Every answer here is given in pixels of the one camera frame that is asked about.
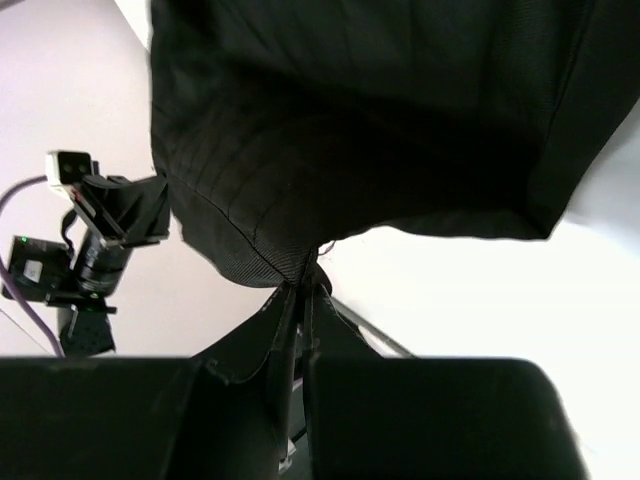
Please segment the black pleated skirt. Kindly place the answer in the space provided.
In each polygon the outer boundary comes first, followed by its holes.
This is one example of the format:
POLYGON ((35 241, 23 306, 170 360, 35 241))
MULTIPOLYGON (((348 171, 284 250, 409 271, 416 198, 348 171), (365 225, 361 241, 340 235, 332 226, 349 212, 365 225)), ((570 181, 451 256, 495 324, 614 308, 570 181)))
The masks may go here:
POLYGON ((151 147, 184 241, 302 284, 377 226, 543 240, 639 98, 635 1, 154 1, 151 147))

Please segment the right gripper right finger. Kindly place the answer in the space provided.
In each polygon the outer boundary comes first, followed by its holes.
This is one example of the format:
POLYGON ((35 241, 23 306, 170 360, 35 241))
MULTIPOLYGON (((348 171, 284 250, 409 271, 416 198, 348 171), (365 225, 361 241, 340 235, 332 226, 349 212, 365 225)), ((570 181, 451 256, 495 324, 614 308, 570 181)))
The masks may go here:
POLYGON ((304 407, 317 479, 584 479, 559 395, 514 358, 386 358, 333 306, 317 266, 304 296, 304 407))

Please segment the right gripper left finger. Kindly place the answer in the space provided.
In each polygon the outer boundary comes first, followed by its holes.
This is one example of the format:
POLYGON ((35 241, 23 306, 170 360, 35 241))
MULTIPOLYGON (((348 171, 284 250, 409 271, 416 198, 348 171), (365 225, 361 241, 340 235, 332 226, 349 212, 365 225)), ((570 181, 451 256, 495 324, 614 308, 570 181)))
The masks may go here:
POLYGON ((1 363, 5 479, 278 479, 290 466, 294 293, 192 358, 1 363))

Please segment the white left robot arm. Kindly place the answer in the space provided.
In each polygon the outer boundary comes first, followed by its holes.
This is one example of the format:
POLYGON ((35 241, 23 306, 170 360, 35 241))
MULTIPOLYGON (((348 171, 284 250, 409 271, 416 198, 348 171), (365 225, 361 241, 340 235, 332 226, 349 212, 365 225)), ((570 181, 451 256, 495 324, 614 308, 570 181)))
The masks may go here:
POLYGON ((115 348, 107 299, 134 249, 169 235, 167 181, 86 176, 65 189, 72 208, 58 242, 16 236, 1 266, 2 294, 44 332, 58 356, 89 357, 115 348))

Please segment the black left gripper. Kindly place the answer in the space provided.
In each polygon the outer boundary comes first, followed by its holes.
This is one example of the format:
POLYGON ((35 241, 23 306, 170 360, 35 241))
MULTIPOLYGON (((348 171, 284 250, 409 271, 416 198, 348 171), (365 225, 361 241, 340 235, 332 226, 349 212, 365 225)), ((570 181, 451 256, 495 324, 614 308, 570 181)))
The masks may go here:
POLYGON ((164 176, 138 181, 86 176, 71 199, 86 224, 81 246, 65 280, 67 295, 111 295, 134 249, 169 235, 168 184, 164 176))

